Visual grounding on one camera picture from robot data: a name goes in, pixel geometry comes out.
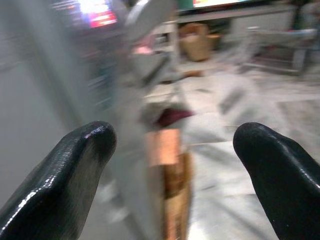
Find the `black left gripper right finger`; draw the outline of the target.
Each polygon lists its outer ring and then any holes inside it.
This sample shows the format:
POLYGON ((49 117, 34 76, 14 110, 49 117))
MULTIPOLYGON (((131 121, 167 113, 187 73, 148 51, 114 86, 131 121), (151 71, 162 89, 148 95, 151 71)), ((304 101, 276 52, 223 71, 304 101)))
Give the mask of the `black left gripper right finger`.
POLYGON ((320 238, 320 165, 296 141, 257 123, 239 126, 233 148, 280 240, 320 238))

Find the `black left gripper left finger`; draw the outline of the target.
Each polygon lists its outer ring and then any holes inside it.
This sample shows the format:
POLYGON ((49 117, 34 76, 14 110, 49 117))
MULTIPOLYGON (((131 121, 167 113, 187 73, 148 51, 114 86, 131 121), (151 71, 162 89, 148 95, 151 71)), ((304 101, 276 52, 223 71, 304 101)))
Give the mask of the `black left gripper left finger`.
POLYGON ((1 208, 1 239, 77 240, 116 145, 105 121, 65 135, 1 208))

